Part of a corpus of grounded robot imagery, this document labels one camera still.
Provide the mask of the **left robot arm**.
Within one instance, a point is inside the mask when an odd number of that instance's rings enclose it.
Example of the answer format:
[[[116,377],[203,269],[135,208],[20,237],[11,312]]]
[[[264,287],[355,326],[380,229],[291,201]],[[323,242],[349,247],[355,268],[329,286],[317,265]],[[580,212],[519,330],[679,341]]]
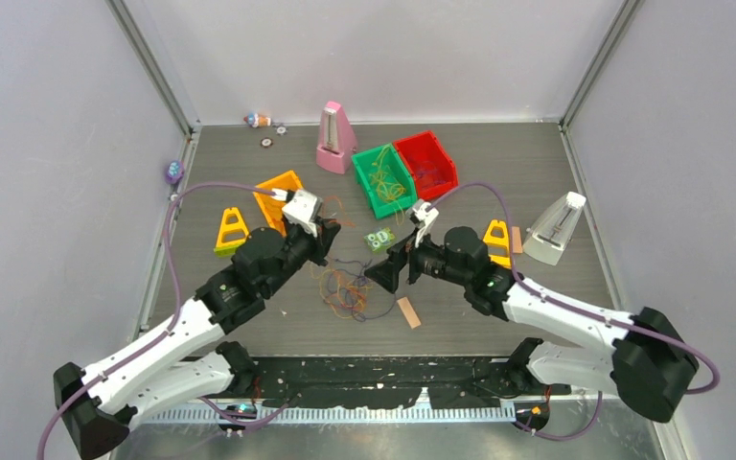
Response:
[[[146,417],[189,399],[225,390],[242,397],[254,388],[255,365],[239,343],[223,338],[263,311],[303,265],[325,265],[341,226],[317,217],[310,233],[300,224],[286,229],[250,233],[229,266],[124,349],[56,369],[53,418],[65,424],[80,458],[111,452]]]

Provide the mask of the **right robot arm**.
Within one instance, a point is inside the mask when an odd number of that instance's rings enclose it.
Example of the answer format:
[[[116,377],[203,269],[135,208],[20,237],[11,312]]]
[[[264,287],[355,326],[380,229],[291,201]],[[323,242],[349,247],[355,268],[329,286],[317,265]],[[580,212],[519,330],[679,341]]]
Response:
[[[494,262],[487,245],[467,226],[448,230],[441,244],[411,234],[365,274],[394,293],[403,270],[410,284],[426,275],[457,285],[481,314],[569,341],[564,347],[527,337],[518,345],[508,376],[521,393],[542,385],[583,387],[615,395],[638,415],[668,423],[700,367],[663,312],[609,310],[547,289]]]

